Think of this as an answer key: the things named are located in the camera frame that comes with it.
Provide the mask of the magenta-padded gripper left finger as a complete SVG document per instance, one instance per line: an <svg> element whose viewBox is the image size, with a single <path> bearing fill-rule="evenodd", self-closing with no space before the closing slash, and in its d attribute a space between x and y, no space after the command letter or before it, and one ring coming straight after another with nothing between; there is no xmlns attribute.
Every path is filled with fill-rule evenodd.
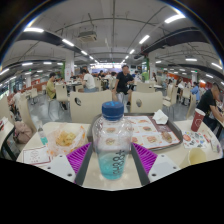
<svg viewBox="0 0 224 224"><path fill-rule="evenodd" d="M92 144L87 143L68 155L59 154L45 167L45 170L82 186L91 155Z"/></svg>

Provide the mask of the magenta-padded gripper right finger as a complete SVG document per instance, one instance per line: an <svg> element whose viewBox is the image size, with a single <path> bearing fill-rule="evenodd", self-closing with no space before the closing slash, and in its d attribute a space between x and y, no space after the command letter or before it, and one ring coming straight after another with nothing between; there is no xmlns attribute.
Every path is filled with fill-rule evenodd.
<svg viewBox="0 0 224 224"><path fill-rule="evenodd" d="M142 186L179 170L179 166L165 154L157 155L136 143L131 146L131 154Z"/></svg>

